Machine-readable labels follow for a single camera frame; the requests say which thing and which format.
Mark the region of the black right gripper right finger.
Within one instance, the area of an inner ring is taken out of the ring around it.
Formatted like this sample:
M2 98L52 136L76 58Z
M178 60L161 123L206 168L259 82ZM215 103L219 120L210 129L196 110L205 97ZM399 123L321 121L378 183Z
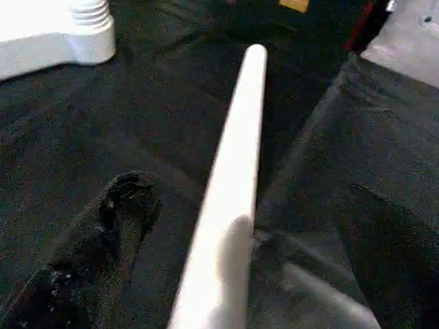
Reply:
M337 228L382 328L438 327L438 231L365 186L337 192Z

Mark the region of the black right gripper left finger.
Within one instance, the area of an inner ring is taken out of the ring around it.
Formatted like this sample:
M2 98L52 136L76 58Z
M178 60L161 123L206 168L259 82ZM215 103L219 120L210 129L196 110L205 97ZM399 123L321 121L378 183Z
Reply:
M13 295L2 328L115 328L121 295L162 203L144 171L115 176Z

